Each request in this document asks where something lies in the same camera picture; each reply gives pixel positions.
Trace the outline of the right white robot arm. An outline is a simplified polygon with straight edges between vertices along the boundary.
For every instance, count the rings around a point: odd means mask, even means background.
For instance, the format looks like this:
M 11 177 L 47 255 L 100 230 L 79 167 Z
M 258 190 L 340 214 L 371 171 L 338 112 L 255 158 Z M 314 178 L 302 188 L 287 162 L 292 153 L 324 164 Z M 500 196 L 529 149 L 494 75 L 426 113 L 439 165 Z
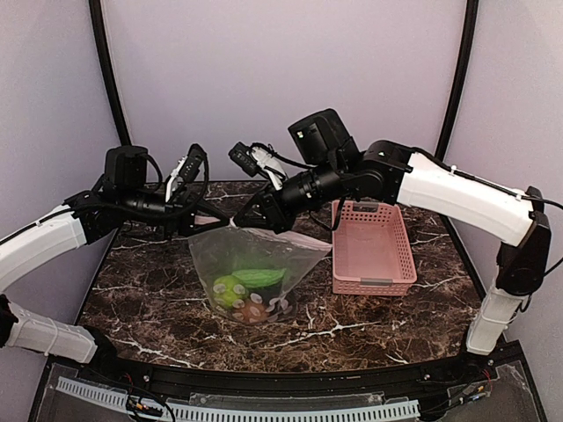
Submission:
M 496 279 L 465 341 L 469 353 L 491 353 L 523 301 L 552 270 L 547 263 L 552 232 L 540 191 L 496 185 L 424 149 L 391 141 L 360 150 L 330 108 L 294 123 L 289 134 L 303 158 L 294 177 L 284 175 L 277 166 L 281 157 L 266 145 L 238 143 L 230 150 L 230 159 L 246 174 L 268 180 L 236 214 L 236 225 L 283 233 L 302 212 L 333 200 L 369 198 L 423 208 L 496 236 L 501 242 Z

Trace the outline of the purple toy eggplant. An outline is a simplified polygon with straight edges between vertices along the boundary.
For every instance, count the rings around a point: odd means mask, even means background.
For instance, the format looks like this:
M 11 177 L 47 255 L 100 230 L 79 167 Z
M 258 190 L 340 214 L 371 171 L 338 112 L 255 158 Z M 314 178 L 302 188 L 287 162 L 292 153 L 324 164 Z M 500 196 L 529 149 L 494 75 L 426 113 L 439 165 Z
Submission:
M 271 312 L 281 306 L 282 301 L 286 298 L 287 293 L 282 289 L 281 283 L 272 284 L 265 287 L 257 287 L 252 289 L 249 294 L 251 302 L 261 304 Z

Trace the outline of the pink plastic basket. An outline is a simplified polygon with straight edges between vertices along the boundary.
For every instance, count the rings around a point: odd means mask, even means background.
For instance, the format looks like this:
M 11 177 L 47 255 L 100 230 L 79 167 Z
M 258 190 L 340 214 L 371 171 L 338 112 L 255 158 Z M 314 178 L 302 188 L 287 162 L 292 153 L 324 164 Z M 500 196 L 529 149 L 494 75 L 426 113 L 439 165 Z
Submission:
M 333 292 L 404 296 L 417 280 L 406 225 L 398 206 L 347 200 L 332 204 Z

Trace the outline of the clear dotted zip bag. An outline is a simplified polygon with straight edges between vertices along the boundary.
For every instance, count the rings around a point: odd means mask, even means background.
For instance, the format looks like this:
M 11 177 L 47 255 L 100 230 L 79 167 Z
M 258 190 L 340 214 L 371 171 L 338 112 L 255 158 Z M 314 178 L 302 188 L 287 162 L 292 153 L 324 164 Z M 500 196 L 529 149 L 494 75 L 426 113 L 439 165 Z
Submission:
M 276 235 L 232 222 L 191 237 L 188 247 L 210 308 L 245 325 L 294 316 L 294 288 L 332 249 L 294 231 Z

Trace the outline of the brown toy potato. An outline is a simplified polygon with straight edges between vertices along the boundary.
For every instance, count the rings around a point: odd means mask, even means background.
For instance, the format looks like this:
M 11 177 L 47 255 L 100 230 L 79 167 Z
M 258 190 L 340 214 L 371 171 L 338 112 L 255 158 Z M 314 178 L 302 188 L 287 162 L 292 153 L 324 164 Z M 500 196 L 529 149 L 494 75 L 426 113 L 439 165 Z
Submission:
M 262 303 L 246 301 L 240 309 L 234 309 L 232 316 L 244 324 L 261 324 L 269 318 L 269 313 Z

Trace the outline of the green toy guava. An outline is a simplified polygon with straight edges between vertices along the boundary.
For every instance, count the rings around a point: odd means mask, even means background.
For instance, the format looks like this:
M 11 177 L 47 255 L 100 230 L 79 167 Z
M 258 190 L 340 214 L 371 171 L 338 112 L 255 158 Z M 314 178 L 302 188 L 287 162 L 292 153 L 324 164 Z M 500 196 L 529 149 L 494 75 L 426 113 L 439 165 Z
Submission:
M 238 277 L 224 275 L 212 287 L 212 300 L 223 309 L 242 309 L 250 292 Z

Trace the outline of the green toy bitter gourd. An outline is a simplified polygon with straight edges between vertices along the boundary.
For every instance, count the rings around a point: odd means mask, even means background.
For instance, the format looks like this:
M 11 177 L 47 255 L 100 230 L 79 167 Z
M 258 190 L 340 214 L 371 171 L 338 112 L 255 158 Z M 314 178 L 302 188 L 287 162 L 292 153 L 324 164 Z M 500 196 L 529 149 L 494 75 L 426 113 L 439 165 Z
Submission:
M 255 289 L 279 283 L 285 276 L 286 269 L 242 269 L 231 275 L 238 278 L 244 287 Z

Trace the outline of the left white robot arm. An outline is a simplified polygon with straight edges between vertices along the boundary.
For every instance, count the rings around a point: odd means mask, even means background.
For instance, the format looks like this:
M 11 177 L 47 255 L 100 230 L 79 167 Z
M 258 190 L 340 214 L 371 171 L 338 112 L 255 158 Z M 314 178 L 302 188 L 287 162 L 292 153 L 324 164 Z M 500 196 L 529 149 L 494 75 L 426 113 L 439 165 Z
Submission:
M 168 177 L 147 185 L 155 159 L 141 146 L 126 145 L 106 152 L 105 169 L 94 187 L 66 199 L 60 206 L 1 241 L 1 289 L 62 254 L 96 243 L 124 222 L 140 222 L 174 235 L 195 236 L 225 227 L 230 219 L 210 205 L 201 189 L 190 185 L 209 175 L 208 158 L 198 144 L 190 146 Z M 1 345 L 19 347 L 90 363 L 107 348 L 103 335 L 22 308 L 1 297 Z

